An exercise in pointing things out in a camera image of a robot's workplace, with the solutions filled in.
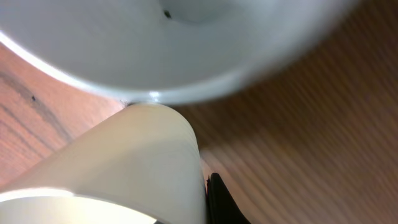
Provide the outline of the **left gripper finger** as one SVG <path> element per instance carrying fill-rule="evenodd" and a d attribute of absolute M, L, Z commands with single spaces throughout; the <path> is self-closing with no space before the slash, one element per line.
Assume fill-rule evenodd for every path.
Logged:
<path fill-rule="evenodd" d="M 211 224 L 250 224 L 231 196 L 223 179 L 212 173 L 207 181 L 206 205 Z"/>

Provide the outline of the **white plastic cup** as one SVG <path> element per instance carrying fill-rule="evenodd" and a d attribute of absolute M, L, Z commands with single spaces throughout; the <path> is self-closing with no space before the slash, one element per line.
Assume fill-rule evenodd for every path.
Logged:
<path fill-rule="evenodd" d="M 163 105 L 114 114 L 1 188 L 2 223 L 206 223 L 197 139 Z"/>

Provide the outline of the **grey plastic cup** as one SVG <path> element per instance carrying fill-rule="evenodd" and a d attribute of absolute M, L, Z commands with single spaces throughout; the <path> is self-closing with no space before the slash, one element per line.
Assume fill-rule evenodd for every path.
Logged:
<path fill-rule="evenodd" d="M 1 0 L 1 42 L 51 77 L 130 102 L 228 95 L 298 59 L 349 0 Z"/>

